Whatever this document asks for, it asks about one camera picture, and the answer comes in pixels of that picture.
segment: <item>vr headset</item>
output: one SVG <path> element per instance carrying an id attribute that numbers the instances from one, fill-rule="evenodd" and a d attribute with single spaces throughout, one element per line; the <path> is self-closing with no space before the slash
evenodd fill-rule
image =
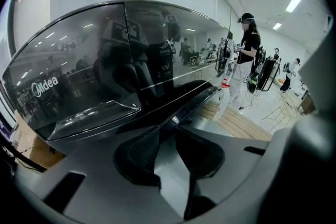
<path id="1" fill-rule="evenodd" d="M 241 24 L 243 20 L 254 20 L 254 18 L 243 18 L 243 19 L 239 18 L 238 21 L 237 21 L 237 23 Z"/>
<path id="2" fill-rule="evenodd" d="M 244 13 L 237 22 L 242 23 L 243 20 L 254 20 L 254 16 L 251 13 Z"/>

